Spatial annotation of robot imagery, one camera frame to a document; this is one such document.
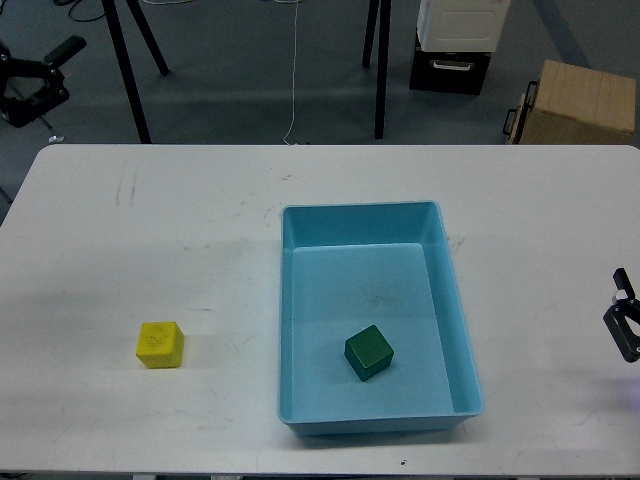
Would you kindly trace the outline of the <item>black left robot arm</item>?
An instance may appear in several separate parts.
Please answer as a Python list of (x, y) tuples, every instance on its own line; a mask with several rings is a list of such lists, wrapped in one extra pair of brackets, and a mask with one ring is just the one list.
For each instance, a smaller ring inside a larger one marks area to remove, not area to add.
[(1, 42), (1, 118), (16, 128), (42, 119), (70, 98), (61, 67), (87, 46), (70, 36), (43, 60), (15, 57)]

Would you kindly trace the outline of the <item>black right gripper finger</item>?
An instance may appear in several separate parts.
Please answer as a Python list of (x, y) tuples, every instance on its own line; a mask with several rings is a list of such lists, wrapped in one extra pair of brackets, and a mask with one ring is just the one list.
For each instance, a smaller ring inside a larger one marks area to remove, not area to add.
[(630, 323), (639, 324), (639, 300), (624, 268), (617, 268), (612, 278), (617, 290), (626, 297), (614, 296), (603, 320), (624, 360), (634, 363), (639, 360), (639, 335)]

